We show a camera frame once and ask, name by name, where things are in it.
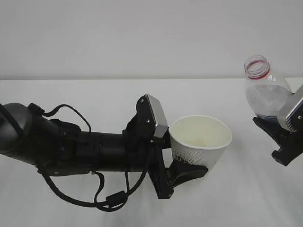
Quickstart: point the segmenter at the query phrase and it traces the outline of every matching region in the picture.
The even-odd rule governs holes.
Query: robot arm
[[[48,120],[62,107],[71,108],[89,126],[81,131],[78,125]],[[177,185],[203,177],[207,168],[174,160],[169,168],[163,162],[162,150],[170,148],[168,125],[160,102],[151,95],[142,96],[137,113],[122,134],[91,132],[89,123],[73,107],[60,105],[53,111],[30,104],[0,105],[0,154],[29,163],[38,168],[52,191],[61,199],[83,207],[115,211],[124,206],[128,197],[140,186],[148,173],[159,199],[168,199]],[[104,202],[97,196],[104,186],[98,171],[125,172],[127,190],[115,193]],[[130,188],[128,172],[142,172]],[[96,173],[100,187],[94,202],[78,201],[60,192],[50,176]]]

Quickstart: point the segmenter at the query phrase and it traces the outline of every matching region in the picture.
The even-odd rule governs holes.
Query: white paper cup
[[[213,117],[194,115],[169,128],[173,159],[206,166],[210,171],[232,141],[231,130]]]

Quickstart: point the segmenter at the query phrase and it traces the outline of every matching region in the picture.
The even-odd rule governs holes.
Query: plastic bottle
[[[277,123],[277,114],[292,95],[285,78],[273,72],[267,59],[261,55],[244,63],[246,99],[257,117]]]

